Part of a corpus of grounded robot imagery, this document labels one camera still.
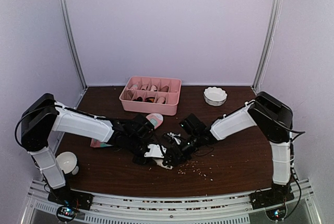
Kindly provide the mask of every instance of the lavender wall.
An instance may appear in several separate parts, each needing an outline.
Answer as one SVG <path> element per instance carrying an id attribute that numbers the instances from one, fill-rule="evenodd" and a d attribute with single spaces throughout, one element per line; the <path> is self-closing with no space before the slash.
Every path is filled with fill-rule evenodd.
<path id="1" fill-rule="evenodd" d="M 253 83 L 272 0 L 67 0 L 89 85 Z"/>
<path id="2" fill-rule="evenodd" d="M 0 0 L 0 63 L 0 223 L 17 223 L 38 171 L 15 143 L 15 124 L 45 92 L 68 105 L 81 92 L 58 0 Z"/>
<path id="3" fill-rule="evenodd" d="M 309 178 L 324 213 L 334 209 L 334 0 L 283 0 L 260 89 L 294 111 L 296 168 Z"/>

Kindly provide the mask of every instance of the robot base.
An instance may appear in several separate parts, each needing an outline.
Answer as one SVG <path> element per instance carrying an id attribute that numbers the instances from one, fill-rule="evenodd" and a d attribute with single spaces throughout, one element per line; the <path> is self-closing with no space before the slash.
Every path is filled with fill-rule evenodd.
<path id="1" fill-rule="evenodd" d="M 71 190 L 72 196 L 74 199 L 78 199 L 79 202 L 79 209 L 82 210 L 90 210 L 90 206 L 92 205 L 93 202 L 93 195 L 88 194 L 88 193 L 83 193 L 83 192 L 78 192 L 78 191 L 73 191 Z M 57 204 L 63 204 L 63 202 L 59 201 L 52 193 L 49 194 L 47 197 L 48 201 L 54 202 Z M 74 200 L 73 202 L 70 203 L 70 206 L 73 208 L 76 208 L 77 202 Z"/>
<path id="2" fill-rule="evenodd" d="M 270 206 L 283 204 L 284 200 L 288 202 L 294 199 L 294 195 L 291 193 L 291 188 L 284 196 L 282 194 L 278 194 L 277 191 L 274 191 L 273 189 L 269 189 L 251 193 L 249 197 L 253 209 L 264 207 L 267 208 Z"/>

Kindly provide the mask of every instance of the metal pole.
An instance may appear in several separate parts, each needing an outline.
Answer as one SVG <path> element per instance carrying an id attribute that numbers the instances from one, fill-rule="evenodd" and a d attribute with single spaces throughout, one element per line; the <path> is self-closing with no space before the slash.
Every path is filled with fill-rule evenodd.
<path id="1" fill-rule="evenodd" d="M 256 76 L 255 76 L 254 83 L 253 83 L 253 89 L 256 92 L 258 92 L 260 79 L 262 77 L 263 71 L 265 70 L 265 63 L 269 55 L 269 50 L 271 47 L 273 32 L 275 30 L 275 26 L 277 23 L 277 17 L 278 17 L 280 5 L 281 5 L 281 0 L 272 1 L 272 8 L 271 8 L 271 14 L 270 14 L 270 19 L 269 19 L 269 25 L 268 25 L 267 35 L 265 39 L 265 44 L 262 50 L 260 63 L 257 68 Z"/>
<path id="2" fill-rule="evenodd" d="M 77 49 L 75 47 L 74 37 L 73 37 L 70 22 L 69 22 L 69 15 L 68 15 L 68 10 L 67 10 L 66 0 L 59 0 L 59 2 L 61 4 L 61 8 L 62 8 L 62 12 L 63 12 L 63 19 L 64 19 L 64 24 L 65 24 L 65 29 L 66 29 L 67 42 L 68 42 L 69 49 L 70 49 L 70 52 L 71 52 L 71 55 L 72 55 L 72 59 L 74 61 L 74 66 L 75 66 L 75 69 L 76 69 L 77 75 L 79 77 L 82 88 L 86 89 L 87 84 L 86 84 L 86 81 L 85 81 L 84 74 L 82 72 L 82 68 L 81 68 L 81 64 L 80 64 L 80 61 L 79 61 Z"/>

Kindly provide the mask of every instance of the white ceramic bowl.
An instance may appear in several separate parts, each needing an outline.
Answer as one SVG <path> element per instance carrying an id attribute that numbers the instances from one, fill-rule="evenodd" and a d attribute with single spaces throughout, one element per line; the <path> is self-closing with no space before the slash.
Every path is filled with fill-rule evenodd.
<path id="1" fill-rule="evenodd" d="M 78 159 L 72 152 L 63 152 L 56 158 L 65 175 L 76 175 L 79 172 Z"/>
<path id="2" fill-rule="evenodd" d="M 204 90 L 204 100 L 209 105 L 218 107 L 223 105 L 228 97 L 228 94 L 221 88 L 208 87 Z"/>

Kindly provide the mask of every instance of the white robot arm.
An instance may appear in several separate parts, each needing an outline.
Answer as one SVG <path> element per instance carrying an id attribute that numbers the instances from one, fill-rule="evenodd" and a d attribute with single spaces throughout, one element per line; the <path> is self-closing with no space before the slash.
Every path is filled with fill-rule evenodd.
<path id="1" fill-rule="evenodd" d="M 17 128 L 21 123 L 21 143 L 17 140 Z M 17 124 L 15 137 L 34 159 L 58 203 L 76 205 L 79 197 L 73 196 L 65 176 L 47 139 L 51 131 L 60 131 L 93 138 L 100 142 L 119 146 L 131 151 L 133 161 L 145 164 L 152 158 L 163 158 L 166 148 L 143 141 L 154 126 L 142 115 L 132 120 L 108 119 L 69 108 L 46 93 L 38 99 Z"/>
<path id="2" fill-rule="evenodd" d="M 228 117 L 224 115 L 222 119 L 216 120 L 211 126 L 211 134 L 217 140 L 223 140 L 226 137 L 246 128 L 257 126 L 252 116 L 248 113 L 248 110 L 254 103 L 256 103 L 255 100 L 246 102 L 243 108 L 230 114 Z M 274 143 L 269 141 L 273 162 L 272 181 L 275 184 L 287 185 L 290 180 L 290 166 L 292 165 L 290 164 L 291 137 L 292 134 L 289 132 L 289 138 L 287 138 L 287 142 Z"/>
<path id="3" fill-rule="evenodd" d="M 191 154 L 200 146 L 214 144 L 246 128 L 258 126 L 271 146 L 273 177 L 271 190 L 251 194 L 253 208 L 282 204 L 293 199 L 290 192 L 293 141 L 305 132 L 292 129 L 292 110 L 282 102 L 260 92 L 254 100 L 246 102 L 243 107 L 229 115 L 223 115 L 209 127 L 193 114 L 181 121 L 180 125 L 190 137 L 183 140 L 180 138 L 176 142 L 177 135 L 164 135 L 172 144 L 165 154 L 165 165 L 176 166 L 191 159 Z"/>

